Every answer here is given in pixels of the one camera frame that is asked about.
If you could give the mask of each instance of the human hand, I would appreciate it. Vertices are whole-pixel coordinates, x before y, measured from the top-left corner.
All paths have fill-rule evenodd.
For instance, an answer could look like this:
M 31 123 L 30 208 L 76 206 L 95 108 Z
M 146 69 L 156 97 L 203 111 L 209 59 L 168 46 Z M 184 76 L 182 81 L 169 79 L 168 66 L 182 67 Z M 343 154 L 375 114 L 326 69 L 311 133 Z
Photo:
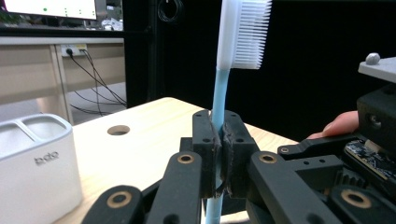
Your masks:
M 335 120 L 323 129 L 321 133 L 313 133 L 307 139 L 334 136 L 344 133 L 353 133 L 359 128 L 358 111 L 349 111 L 340 114 Z

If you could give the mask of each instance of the logo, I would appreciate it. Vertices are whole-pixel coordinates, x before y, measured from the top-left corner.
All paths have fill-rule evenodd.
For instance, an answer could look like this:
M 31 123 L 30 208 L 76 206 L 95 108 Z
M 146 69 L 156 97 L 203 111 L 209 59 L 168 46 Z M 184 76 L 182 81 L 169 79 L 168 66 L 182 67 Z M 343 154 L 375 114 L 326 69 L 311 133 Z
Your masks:
M 57 159 L 59 159 L 59 153 L 57 151 L 54 151 L 51 153 L 47 153 L 42 158 L 35 158 L 35 164 L 37 166 L 40 166 L 40 165 L 46 164 L 47 162 L 55 161 Z

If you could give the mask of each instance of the background desk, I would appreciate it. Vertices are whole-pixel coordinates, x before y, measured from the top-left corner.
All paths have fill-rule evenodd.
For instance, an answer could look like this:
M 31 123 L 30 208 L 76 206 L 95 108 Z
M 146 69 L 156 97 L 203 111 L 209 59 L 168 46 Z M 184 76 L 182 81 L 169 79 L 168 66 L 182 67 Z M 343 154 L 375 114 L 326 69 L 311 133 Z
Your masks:
M 192 136 L 192 114 L 199 110 L 174 98 L 162 98 L 75 126 L 83 200 L 56 223 L 80 223 L 99 195 L 114 186 L 143 190 L 161 179 L 170 157 L 179 151 L 180 137 Z M 107 133 L 119 125 L 130 131 Z M 275 152 L 281 145 L 294 143 L 251 125 L 247 129 L 261 150 Z

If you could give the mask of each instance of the white plastic container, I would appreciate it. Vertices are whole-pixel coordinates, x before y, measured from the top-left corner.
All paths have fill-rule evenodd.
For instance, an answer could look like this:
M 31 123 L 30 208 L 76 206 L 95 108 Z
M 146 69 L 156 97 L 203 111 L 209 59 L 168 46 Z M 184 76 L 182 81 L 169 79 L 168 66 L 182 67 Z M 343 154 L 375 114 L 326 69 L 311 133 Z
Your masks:
M 0 223 L 51 223 L 81 199 L 70 123 L 51 114 L 0 123 Z

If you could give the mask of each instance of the toothbrush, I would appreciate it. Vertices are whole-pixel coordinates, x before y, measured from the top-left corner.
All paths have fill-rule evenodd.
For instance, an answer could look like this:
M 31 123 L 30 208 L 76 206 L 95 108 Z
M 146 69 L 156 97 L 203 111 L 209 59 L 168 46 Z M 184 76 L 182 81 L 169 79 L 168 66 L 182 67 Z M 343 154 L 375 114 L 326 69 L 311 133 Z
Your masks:
M 211 121 L 222 138 L 228 77 L 232 68 L 259 69 L 271 12 L 271 0 L 223 0 Z M 221 160 L 216 161 L 216 187 Z M 207 200 L 206 224 L 220 222 L 222 194 Z

